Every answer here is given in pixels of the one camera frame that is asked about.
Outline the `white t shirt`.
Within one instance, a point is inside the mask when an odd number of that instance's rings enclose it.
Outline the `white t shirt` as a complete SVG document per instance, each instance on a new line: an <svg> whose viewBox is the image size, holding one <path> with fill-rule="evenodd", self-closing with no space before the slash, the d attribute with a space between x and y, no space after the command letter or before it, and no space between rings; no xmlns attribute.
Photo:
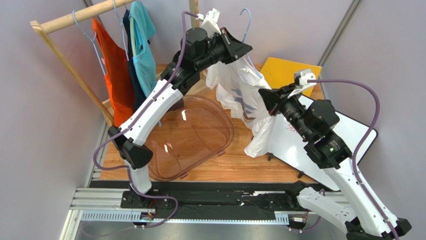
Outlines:
<svg viewBox="0 0 426 240"><path fill-rule="evenodd" d="M269 115L259 94L260 89L271 89L264 76L245 58L240 58L208 67L206 86L216 88L216 99L222 107L251 130L253 138L245 147L245 154L252 158L266 154L276 118Z"/></svg>

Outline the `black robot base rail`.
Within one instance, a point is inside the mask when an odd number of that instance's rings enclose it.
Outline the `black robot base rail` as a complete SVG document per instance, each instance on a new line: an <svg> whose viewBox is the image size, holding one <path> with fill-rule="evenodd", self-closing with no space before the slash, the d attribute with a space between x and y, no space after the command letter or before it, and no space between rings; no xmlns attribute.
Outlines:
<svg viewBox="0 0 426 240"><path fill-rule="evenodd" d="M147 192L160 199L136 196L128 181L97 180L90 188L122 189L119 207L142 210L156 219L172 220L274 220L275 214L305 217L307 209L290 202L290 183L154 181Z"/></svg>

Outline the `turquoise t shirt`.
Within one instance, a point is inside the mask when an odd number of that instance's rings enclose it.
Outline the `turquoise t shirt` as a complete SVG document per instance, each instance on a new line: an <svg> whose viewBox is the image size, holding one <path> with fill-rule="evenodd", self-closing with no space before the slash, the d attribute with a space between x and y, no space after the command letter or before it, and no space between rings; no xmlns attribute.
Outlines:
<svg viewBox="0 0 426 240"><path fill-rule="evenodd" d="M156 63L148 41L156 33L148 10L141 1L131 4L130 17L134 18L134 40L136 55L133 56L133 64L140 86L148 97L156 85Z"/></svg>

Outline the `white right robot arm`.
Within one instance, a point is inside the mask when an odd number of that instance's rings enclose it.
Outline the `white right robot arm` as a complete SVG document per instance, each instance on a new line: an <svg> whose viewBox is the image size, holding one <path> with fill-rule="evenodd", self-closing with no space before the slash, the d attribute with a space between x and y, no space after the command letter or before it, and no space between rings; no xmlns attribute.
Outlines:
<svg viewBox="0 0 426 240"><path fill-rule="evenodd" d="M340 229L348 240L398 240L412 226L407 219L396 217L373 194L345 141L334 132L339 117L329 100L315 100L310 106L293 94L294 84L258 92L271 116L283 115L305 142L310 160L338 186L348 202L343 206L308 184L297 181L286 190L291 207L318 214Z"/></svg>

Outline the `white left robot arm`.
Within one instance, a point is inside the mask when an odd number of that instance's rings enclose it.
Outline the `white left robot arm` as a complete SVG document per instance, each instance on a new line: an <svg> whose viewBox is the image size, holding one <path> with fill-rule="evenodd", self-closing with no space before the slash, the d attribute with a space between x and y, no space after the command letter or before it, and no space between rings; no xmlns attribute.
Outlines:
<svg viewBox="0 0 426 240"><path fill-rule="evenodd" d="M253 50L225 27L212 36L201 27L191 28L184 31L180 44L180 51L166 66L143 104L121 126L108 129L109 140L124 159L130 188L141 196L152 187L149 162L154 154L145 142L155 125L198 83L203 70L219 62L233 63Z"/></svg>

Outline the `green plastic hanger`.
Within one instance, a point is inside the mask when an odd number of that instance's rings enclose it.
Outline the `green plastic hanger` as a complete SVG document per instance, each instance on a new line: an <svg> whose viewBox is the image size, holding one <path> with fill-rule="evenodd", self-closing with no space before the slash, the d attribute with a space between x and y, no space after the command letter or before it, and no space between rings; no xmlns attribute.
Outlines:
<svg viewBox="0 0 426 240"><path fill-rule="evenodd" d="M135 31L134 31L134 18L129 17L130 22L130 41L131 41L131 50L132 56L134 57L137 54L136 42L135 42Z"/></svg>

